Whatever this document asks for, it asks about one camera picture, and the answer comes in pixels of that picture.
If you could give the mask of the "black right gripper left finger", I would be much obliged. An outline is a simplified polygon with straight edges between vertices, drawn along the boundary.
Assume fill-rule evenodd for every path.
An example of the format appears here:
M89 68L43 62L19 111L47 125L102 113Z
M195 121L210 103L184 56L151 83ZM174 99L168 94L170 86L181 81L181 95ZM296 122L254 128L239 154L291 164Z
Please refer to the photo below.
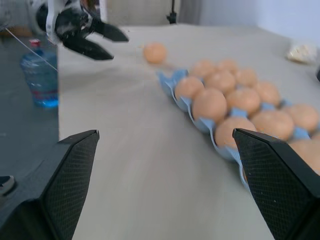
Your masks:
M60 140L0 207L2 240L71 240L86 201L100 134Z

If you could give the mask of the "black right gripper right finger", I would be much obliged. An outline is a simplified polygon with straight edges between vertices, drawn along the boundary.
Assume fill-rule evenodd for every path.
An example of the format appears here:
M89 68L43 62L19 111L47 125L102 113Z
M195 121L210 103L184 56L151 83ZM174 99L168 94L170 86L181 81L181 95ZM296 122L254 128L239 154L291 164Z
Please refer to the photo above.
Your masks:
M320 177L278 138L243 128L232 136L251 195L276 240L320 238Z

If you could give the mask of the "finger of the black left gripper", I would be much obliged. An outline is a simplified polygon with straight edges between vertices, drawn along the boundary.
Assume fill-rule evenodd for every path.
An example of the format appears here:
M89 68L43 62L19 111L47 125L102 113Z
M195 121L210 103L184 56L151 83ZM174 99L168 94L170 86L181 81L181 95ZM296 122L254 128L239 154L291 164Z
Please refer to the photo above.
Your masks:
M95 42L83 37L71 36L62 40L63 45L71 51L84 55L92 60L113 60L114 56Z
M122 30L112 24L102 22L101 20L93 20L91 23L91 30L113 42L129 41L129 38Z

